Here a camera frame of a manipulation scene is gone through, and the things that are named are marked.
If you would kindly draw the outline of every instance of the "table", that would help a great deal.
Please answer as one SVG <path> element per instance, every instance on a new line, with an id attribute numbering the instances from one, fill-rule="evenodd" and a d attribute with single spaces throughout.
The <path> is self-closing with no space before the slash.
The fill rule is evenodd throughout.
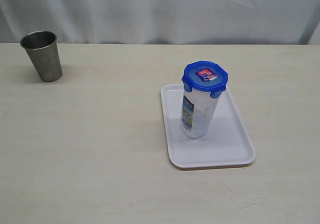
<path id="1" fill-rule="evenodd" d="M 320 221 L 320 47 L 59 44 L 41 82 L 0 44 L 0 220 L 11 224 Z M 168 159 L 160 89 L 214 61 L 257 152 L 244 168 Z"/>

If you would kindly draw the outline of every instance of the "blue lid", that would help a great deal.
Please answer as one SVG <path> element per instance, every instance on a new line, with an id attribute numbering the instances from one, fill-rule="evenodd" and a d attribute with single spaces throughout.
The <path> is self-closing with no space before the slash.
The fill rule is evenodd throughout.
<path id="1" fill-rule="evenodd" d="M 210 97 L 215 99 L 226 90 L 228 73 L 218 64 L 201 60 L 185 67 L 182 81 L 186 92 L 192 92 L 193 88 L 201 92 L 211 92 Z"/>

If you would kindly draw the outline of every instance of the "metal tumbler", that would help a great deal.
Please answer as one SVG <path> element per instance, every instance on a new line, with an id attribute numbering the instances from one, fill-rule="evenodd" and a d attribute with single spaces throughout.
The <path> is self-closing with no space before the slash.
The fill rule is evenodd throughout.
<path id="1" fill-rule="evenodd" d="M 57 48 L 57 36 L 46 30 L 35 31 L 24 36 L 20 45 L 31 59 L 41 80 L 54 82 L 62 76 Z"/>

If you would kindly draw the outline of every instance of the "plastic food container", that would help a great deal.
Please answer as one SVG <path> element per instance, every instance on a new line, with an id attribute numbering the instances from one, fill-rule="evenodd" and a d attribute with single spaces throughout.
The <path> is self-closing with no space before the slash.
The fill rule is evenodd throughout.
<path id="1" fill-rule="evenodd" d="M 226 90 L 228 73 L 218 64 L 198 61 L 186 66 L 182 81 L 180 127 L 189 138 L 196 139 L 208 131 L 219 97 Z"/>

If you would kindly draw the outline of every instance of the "plastic tray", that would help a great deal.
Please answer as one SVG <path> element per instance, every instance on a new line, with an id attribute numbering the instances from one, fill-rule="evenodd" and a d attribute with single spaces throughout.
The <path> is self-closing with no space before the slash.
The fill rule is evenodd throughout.
<path id="1" fill-rule="evenodd" d="M 181 169 L 246 166 L 256 152 L 227 89 L 221 94 L 208 133 L 188 138 L 180 129 L 183 84 L 161 89 L 162 111 L 170 161 Z"/>

